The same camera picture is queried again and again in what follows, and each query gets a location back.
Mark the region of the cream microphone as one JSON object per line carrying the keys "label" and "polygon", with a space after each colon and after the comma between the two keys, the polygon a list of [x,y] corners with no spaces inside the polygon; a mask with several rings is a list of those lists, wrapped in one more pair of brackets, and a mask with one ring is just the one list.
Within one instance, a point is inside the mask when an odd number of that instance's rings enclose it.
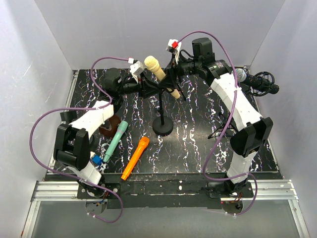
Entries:
{"label": "cream microphone", "polygon": [[[147,56],[144,59],[144,64],[146,68],[153,73],[157,80],[161,82],[163,78],[166,76],[165,72],[162,70],[159,61],[153,56]],[[175,99],[180,98],[180,93],[176,89],[167,88],[168,93],[170,93]]]}

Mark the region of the cream mic round stand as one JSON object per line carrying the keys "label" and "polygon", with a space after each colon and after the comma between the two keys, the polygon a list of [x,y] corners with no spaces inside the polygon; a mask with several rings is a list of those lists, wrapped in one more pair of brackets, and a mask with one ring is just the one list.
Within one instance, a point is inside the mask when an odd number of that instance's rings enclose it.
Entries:
{"label": "cream mic round stand", "polygon": [[162,100],[162,93],[163,90],[160,87],[158,88],[158,100],[159,100],[159,117],[154,119],[152,123],[153,131],[156,135],[160,136],[168,136],[173,131],[173,121],[171,118],[164,115],[163,110],[163,100]]}

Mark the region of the mint green microphone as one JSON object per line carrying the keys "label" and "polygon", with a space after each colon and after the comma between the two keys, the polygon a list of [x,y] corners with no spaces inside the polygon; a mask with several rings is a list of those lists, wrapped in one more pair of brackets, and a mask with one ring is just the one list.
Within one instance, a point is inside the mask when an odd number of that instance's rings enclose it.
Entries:
{"label": "mint green microphone", "polygon": [[105,156],[103,158],[103,162],[106,163],[109,161],[109,159],[111,158],[111,156],[113,155],[119,141],[121,140],[121,137],[123,136],[123,134],[126,132],[128,128],[128,122],[126,121],[122,121],[118,128],[117,131],[108,147],[108,149],[106,150]]}

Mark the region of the orange microphone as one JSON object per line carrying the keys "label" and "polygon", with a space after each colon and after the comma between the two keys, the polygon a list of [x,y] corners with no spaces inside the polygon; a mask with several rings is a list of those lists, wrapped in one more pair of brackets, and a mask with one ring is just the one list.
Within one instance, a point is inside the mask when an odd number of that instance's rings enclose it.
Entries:
{"label": "orange microphone", "polygon": [[150,142],[149,138],[147,138],[145,136],[140,139],[139,144],[138,144],[136,150],[134,151],[134,154],[132,155],[129,163],[127,164],[127,166],[126,166],[126,168],[121,176],[122,180],[128,179],[128,177],[132,173],[134,167],[136,166],[138,160],[142,156],[142,153],[147,148],[149,142]]}

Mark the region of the round base mic stand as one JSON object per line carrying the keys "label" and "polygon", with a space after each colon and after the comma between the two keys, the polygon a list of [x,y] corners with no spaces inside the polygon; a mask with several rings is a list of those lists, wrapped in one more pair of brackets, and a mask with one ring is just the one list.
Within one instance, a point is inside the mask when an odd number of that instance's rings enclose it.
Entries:
{"label": "round base mic stand", "polygon": [[61,121],[66,123],[71,123],[77,120],[77,113],[76,111],[65,111],[60,113]]}

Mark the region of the silver mesh studio microphone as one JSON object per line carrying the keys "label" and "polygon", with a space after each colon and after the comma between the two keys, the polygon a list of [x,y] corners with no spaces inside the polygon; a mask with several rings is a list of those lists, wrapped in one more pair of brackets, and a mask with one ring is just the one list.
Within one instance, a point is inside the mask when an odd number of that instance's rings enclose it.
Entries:
{"label": "silver mesh studio microphone", "polygon": [[248,94],[262,97],[279,92],[279,86],[275,84],[275,78],[270,72],[262,71],[256,75],[251,75],[242,68],[236,68],[235,71],[238,82],[249,87]]}

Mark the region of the black tripod mic stand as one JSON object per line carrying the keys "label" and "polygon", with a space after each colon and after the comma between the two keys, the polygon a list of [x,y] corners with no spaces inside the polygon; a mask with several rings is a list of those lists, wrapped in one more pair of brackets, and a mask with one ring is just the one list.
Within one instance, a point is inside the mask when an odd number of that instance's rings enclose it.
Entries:
{"label": "black tripod mic stand", "polygon": [[177,87],[178,87],[178,91],[180,92],[180,94],[182,95],[182,98],[185,102],[187,102],[187,95],[185,95],[180,83],[177,83]]}

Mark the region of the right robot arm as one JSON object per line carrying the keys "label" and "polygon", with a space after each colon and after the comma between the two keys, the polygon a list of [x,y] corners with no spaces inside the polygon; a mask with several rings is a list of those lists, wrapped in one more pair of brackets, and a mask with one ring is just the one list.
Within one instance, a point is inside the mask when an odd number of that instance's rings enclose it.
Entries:
{"label": "right robot arm", "polygon": [[194,57],[185,61],[181,59],[181,42],[176,39],[169,40],[166,49],[173,56],[162,81],[174,81],[183,75],[197,74],[231,110],[223,130],[227,130],[232,120],[235,122],[238,131],[230,139],[232,161],[224,178],[209,179],[222,182],[223,191],[228,196],[235,197],[246,187],[252,160],[268,139],[273,121],[271,118],[263,118],[247,100],[238,86],[238,70],[234,68],[233,63],[215,60],[209,38],[195,39],[192,47]]}

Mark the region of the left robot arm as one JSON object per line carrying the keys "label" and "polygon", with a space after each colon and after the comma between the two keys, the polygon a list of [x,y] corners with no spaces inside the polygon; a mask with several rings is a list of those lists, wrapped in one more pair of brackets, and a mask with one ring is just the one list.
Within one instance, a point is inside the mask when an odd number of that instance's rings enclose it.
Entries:
{"label": "left robot arm", "polygon": [[91,137],[107,120],[112,128],[119,129],[112,117],[121,107],[122,95],[137,93],[141,98],[147,98],[159,92],[158,83],[148,79],[143,72],[122,77],[117,68],[106,70],[101,78],[101,88],[104,92],[93,107],[74,121],[64,119],[57,128],[53,151],[54,159],[72,170],[94,198],[101,198],[106,189],[102,175],[91,162]]}

